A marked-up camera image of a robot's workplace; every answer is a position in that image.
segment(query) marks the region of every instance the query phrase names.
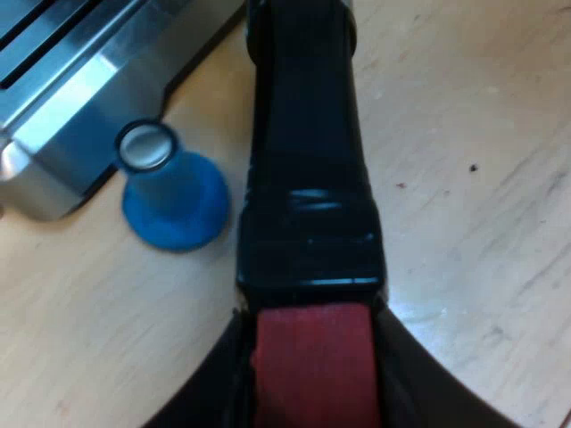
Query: wooden table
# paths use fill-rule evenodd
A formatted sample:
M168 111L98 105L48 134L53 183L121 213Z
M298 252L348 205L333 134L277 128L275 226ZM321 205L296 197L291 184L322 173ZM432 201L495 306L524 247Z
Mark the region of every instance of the wooden table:
M360 0L354 58L391 306L459 379L527 427L571 408L571 12L562 0ZM232 183L227 232L141 244L121 175L64 221L0 221L0 426L135 427L235 305L254 68L244 28L166 120ZM470 172L476 164L478 171Z

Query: stainless steel toaster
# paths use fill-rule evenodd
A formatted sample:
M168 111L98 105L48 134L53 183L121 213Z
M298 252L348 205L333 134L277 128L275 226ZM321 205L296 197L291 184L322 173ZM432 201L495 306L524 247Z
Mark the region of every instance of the stainless steel toaster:
M114 171L114 140L236 22L242 0L0 1L0 203L38 220Z

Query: red fabric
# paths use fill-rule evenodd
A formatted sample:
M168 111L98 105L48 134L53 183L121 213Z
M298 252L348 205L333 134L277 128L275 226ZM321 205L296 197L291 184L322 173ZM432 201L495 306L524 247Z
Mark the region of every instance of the red fabric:
M261 312L256 428L379 428L372 338L359 304Z

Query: table surface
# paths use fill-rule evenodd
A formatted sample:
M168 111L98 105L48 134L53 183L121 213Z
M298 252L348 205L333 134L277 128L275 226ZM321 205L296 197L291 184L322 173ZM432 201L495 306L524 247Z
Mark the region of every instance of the table surface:
M571 408L571 12L562 0L360 0L354 57L391 307L526 427ZM236 29L166 121L234 208L197 252L128 230L117 175L52 224L0 221L0 426L135 427L193 373L235 305L254 67ZM470 172L477 164L478 171Z

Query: black plastic handle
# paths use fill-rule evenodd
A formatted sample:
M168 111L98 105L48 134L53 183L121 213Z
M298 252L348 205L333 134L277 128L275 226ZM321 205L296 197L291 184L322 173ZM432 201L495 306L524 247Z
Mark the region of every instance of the black plastic handle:
M238 248L249 308L385 294L360 140L354 25L341 0L254 0L252 161Z

